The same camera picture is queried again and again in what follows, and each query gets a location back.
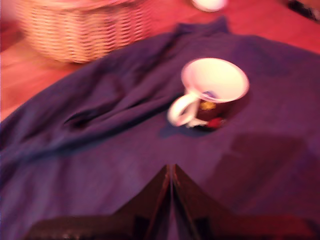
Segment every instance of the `blue fabric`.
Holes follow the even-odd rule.
[[[215,132],[173,127],[181,70],[221,58],[248,76],[241,109]],[[111,214],[164,164],[179,164],[239,214],[320,225],[320,56],[228,31],[225,18],[180,24],[101,58],[1,123],[1,237],[35,222]],[[178,237],[175,216],[168,239]]]

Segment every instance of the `mug handle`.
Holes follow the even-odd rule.
[[[188,111],[183,114],[188,106],[195,103],[198,100],[194,94],[186,94],[179,97],[170,106],[167,118],[168,121],[176,127],[182,126],[190,122],[196,116],[196,109],[194,111]]]

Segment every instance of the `wicker basket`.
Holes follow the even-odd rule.
[[[151,33],[151,0],[17,0],[20,27],[41,54],[85,63]]]

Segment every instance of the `white mug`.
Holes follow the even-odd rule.
[[[219,58],[200,58],[182,69],[185,95],[169,108],[173,126],[216,128],[217,116],[249,90],[246,74],[236,65]]]

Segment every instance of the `black object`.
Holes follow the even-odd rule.
[[[194,240],[318,239],[308,221],[293,216],[239,216],[209,197],[178,166],[164,166],[147,186],[108,216],[58,217],[36,223],[25,240],[152,240],[175,206]]]
[[[66,216],[36,223],[25,240],[149,240],[170,205],[170,168],[112,215]]]

